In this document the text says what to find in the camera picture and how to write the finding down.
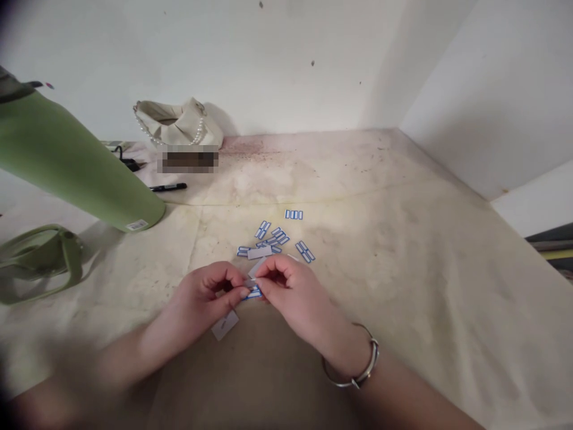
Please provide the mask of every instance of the silver bracelet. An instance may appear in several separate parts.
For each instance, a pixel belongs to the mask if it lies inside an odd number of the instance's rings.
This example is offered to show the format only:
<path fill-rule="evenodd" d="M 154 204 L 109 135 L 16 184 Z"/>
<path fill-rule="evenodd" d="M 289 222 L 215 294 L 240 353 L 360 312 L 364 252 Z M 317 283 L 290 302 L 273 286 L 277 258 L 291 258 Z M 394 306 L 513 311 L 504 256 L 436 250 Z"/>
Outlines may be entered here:
<path fill-rule="evenodd" d="M 372 371 L 373 371 L 374 367 L 376 366 L 376 362 L 378 361 L 378 355 L 380 354 L 380 350 L 379 350 L 378 341 L 376 339 L 374 339 L 374 337 L 372 336 L 372 333 L 370 333 L 370 331 L 364 325 L 358 324 L 357 322 L 353 322 L 352 324 L 357 325 L 358 327 L 362 327 L 364 330 L 366 330 L 366 332 L 370 336 L 370 343 L 372 344 L 372 357 L 370 358 L 370 363 L 368 363 L 366 370 L 363 371 L 360 376 L 358 376 L 356 378 L 351 378 L 350 382 L 336 382 L 328 374 L 328 368 L 326 366 L 326 360 L 323 356 L 321 356 L 322 357 L 322 368 L 324 369 L 324 373 L 326 373 L 326 377 L 328 378 L 328 380 L 330 382 L 332 382 L 334 385 L 336 385 L 337 387 L 347 388 L 350 386 L 354 386 L 354 387 L 360 389 L 362 384 L 364 384 L 364 382 L 372 374 Z"/>

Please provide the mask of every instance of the barcode label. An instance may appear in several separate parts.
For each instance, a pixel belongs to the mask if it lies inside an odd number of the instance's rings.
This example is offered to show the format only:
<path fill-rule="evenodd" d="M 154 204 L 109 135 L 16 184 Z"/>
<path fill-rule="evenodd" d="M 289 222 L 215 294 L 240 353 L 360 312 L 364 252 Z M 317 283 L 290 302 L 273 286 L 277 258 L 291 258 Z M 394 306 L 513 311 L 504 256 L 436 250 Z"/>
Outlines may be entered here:
<path fill-rule="evenodd" d="M 131 231 L 135 231 L 135 230 L 142 229 L 142 228 L 146 227 L 147 225 L 148 224 L 144 220 L 138 220 L 138 221 L 135 221 L 134 223 L 127 224 L 126 227 Z"/>

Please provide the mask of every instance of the green tumbler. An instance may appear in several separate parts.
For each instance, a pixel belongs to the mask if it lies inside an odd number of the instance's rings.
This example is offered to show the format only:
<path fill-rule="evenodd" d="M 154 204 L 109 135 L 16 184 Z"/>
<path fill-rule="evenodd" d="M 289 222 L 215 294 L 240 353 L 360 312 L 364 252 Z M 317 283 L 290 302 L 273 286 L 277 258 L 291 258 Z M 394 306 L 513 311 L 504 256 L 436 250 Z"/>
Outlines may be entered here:
<path fill-rule="evenodd" d="M 0 67 L 0 168 L 124 231 L 165 203 L 71 113 Z"/>

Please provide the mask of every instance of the green bag strap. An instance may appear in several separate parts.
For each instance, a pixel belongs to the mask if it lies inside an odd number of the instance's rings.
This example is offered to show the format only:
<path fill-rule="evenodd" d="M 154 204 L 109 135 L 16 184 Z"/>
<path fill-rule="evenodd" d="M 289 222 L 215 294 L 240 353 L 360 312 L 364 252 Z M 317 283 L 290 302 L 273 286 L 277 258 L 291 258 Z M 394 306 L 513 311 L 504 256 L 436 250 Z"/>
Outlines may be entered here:
<path fill-rule="evenodd" d="M 82 249 L 75 239 L 75 235 L 58 224 L 49 224 L 42 227 L 38 227 L 34 230 L 30 230 L 14 239 L 6 242 L 3 246 L 12 245 L 15 242 L 19 242 L 30 236 L 36 235 L 40 232 L 46 230 L 56 230 L 61 242 L 61 250 L 64 255 L 64 260 L 66 261 L 67 271 L 70 274 L 68 281 L 59 288 L 53 288 L 50 291 L 45 291 L 37 296 L 28 297 L 26 299 L 21 299 L 16 296 L 16 294 L 11 294 L 7 292 L 4 288 L 0 287 L 0 303 L 5 305 L 15 305 L 17 303 L 31 302 L 36 299 L 43 299 L 52 294 L 59 293 L 60 291 L 66 290 L 70 287 L 76 285 L 82 279 L 83 269 L 82 269 Z"/>

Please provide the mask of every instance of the black marker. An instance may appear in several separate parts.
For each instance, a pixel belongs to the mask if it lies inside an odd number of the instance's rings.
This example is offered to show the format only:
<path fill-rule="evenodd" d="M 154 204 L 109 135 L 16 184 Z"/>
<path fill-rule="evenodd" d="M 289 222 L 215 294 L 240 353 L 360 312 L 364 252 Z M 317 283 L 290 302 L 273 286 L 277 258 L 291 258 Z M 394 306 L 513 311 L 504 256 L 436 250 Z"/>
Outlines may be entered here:
<path fill-rule="evenodd" d="M 180 182 L 178 184 L 170 184 L 170 185 L 159 185 L 157 187 L 149 187 L 149 189 L 153 192 L 163 192 L 163 191 L 173 191 L 176 189 L 186 189 L 187 184 L 185 182 Z"/>

